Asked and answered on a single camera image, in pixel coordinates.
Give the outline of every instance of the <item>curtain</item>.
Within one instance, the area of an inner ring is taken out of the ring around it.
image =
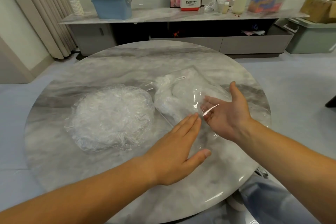
[[[72,13],[68,0],[16,0],[50,55],[63,59],[76,48],[67,25],[58,24]]]

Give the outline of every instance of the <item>blue storage box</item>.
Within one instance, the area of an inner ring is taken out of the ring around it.
[[[91,0],[101,19],[129,19],[132,0]]]

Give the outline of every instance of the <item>fingernail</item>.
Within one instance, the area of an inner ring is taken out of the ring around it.
[[[205,156],[208,158],[211,155],[211,151],[210,150],[206,150],[204,152]]]

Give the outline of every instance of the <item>marble tabletop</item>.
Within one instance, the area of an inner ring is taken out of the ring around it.
[[[170,21],[206,21],[206,20],[251,20],[251,19],[278,19],[309,17],[309,15],[298,10],[280,10],[275,13],[252,13],[246,11],[241,15],[205,13],[204,7],[198,11],[186,12],[179,8],[156,8],[156,9],[134,9],[132,17],[127,20],[99,19],[96,11],[85,12],[82,16],[71,14],[61,20],[60,24],[97,24],[97,23],[126,23],[126,22],[170,22]]]
[[[108,149],[86,153],[65,131],[73,104],[86,93],[123,83],[139,86],[157,76],[195,65],[228,90],[236,81],[252,117],[271,125],[267,98],[259,83],[233,59],[212,49],[179,41],[144,41],[103,50],[62,72],[40,94],[26,122],[27,162],[46,191],[76,182],[143,154],[170,126],[156,113],[152,138],[128,152]],[[236,144],[209,140],[212,155],[190,176],[171,186],[156,186],[134,200],[109,223],[156,224],[182,219],[219,203],[237,190],[257,163]]]

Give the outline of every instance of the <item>cardboard box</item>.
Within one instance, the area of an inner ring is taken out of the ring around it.
[[[306,0],[300,11],[310,15],[305,20],[315,23],[336,23],[336,1]]]

